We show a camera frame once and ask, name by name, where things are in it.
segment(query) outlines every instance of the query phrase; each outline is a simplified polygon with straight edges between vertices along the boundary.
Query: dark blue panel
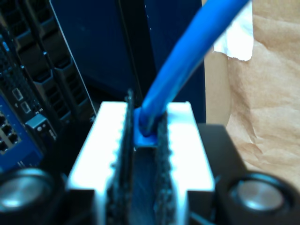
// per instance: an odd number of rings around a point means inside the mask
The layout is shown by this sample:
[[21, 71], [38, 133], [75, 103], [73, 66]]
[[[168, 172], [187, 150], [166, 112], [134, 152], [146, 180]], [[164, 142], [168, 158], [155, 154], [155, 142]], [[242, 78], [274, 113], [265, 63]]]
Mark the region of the dark blue panel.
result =
[[[159, 71], [201, 7], [201, 0], [145, 0], [144, 2], [155, 64]], [[206, 122], [203, 64], [195, 71], [175, 101], [189, 101], [192, 104], [196, 121]]]
[[123, 97], [135, 89], [117, 1], [52, 0], [57, 18], [87, 83]]
[[13, 127], [21, 139], [18, 144], [16, 144], [13, 148], [8, 149], [5, 154], [0, 154], [1, 170], [7, 171], [15, 168], [18, 166], [17, 162], [19, 162], [21, 166], [38, 165], [42, 159], [42, 154], [39, 152], [38, 148], [33, 143], [24, 127], [11, 111], [2, 96], [0, 96], [0, 111], [2, 111], [9, 124]]

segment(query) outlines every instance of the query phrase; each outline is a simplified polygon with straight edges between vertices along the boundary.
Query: connector slot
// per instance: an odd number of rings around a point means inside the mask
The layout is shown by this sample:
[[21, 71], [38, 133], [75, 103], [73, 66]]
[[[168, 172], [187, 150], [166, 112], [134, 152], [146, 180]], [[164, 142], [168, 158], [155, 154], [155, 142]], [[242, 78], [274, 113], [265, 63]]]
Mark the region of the connector slot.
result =
[[24, 113], [26, 113], [26, 114], [28, 114], [31, 111], [27, 102], [22, 102], [21, 108], [23, 109]]
[[8, 150], [8, 146], [4, 141], [0, 141], [0, 154], [4, 154]]
[[46, 91], [46, 96], [48, 97], [49, 103], [60, 119], [62, 119], [70, 112], [60, 91], [56, 86], [53, 86], [48, 91]]
[[15, 39], [17, 49], [20, 49], [33, 41], [30, 28], [26, 22], [16, 0], [3, 0], [0, 2], [0, 12], [5, 21], [4, 27], [9, 35]]
[[9, 136], [12, 133], [12, 131], [13, 131], [12, 127], [10, 125], [7, 125], [7, 124], [4, 125], [3, 127], [1, 127], [1, 130], [3, 131], [3, 133], [6, 136]]
[[35, 11], [37, 15], [37, 20], [40, 23], [43, 23], [49, 19], [51, 19], [51, 11], [49, 9], [49, 5], [46, 0], [30, 0], [29, 1], [31, 7]]
[[4, 126], [6, 124], [6, 119], [3, 115], [0, 115], [0, 127]]
[[18, 144], [20, 140], [12, 125], [0, 111], [0, 154], [3, 155], [7, 150]]
[[18, 135], [16, 135], [16, 134], [11, 134], [11, 135], [8, 137], [8, 139], [10, 140], [10, 142], [11, 142], [12, 144], [16, 144], [16, 143], [18, 143], [19, 137], [18, 137]]
[[23, 95], [18, 88], [13, 89], [13, 95], [18, 101], [21, 101], [23, 99]]

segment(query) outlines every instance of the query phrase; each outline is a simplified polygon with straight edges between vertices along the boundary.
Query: cable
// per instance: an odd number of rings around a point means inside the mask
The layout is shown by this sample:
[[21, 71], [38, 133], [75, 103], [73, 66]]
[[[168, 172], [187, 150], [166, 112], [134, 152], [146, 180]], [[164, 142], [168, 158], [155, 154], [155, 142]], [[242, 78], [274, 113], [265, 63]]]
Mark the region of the cable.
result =
[[153, 134], [167, 104], [174, 100], [207, 51], [247, 2], [208, 0], [197, 12], [144, 99], [139, 116], [139, 129], [143, 136]]

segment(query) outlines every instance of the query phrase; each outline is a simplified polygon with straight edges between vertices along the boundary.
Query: brown paper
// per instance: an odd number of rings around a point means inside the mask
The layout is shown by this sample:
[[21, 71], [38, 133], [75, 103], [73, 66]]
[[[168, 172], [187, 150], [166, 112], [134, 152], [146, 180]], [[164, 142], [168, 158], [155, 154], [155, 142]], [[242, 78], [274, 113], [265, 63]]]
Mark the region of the brown paper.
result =
[[227, 126], [250, 169], [300, 190], [300, 1], [254, 0], [252, 59], [228, 61]]

